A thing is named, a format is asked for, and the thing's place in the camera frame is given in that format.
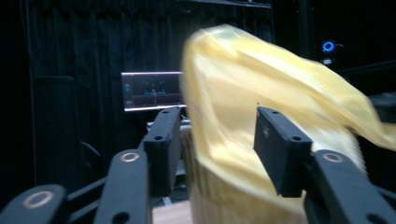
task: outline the yellow fabric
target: yellow fabric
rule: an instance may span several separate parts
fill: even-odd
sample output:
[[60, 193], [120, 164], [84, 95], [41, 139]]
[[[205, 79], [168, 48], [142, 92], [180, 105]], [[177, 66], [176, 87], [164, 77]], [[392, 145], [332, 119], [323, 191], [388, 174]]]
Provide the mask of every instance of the yellow fabric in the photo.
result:
[[382, 124], [367, 97], [340, 76], [232, 26], [191, 36], [182, 69], [197, 160], [230, 185], [286, 210], [302, 213], [302, 200], [276, 196], [252, 149], [258, 105], [301, 127], [313, 150], [340, 151], [361, 169], [355, 133], [396, 149], [395, 125]]

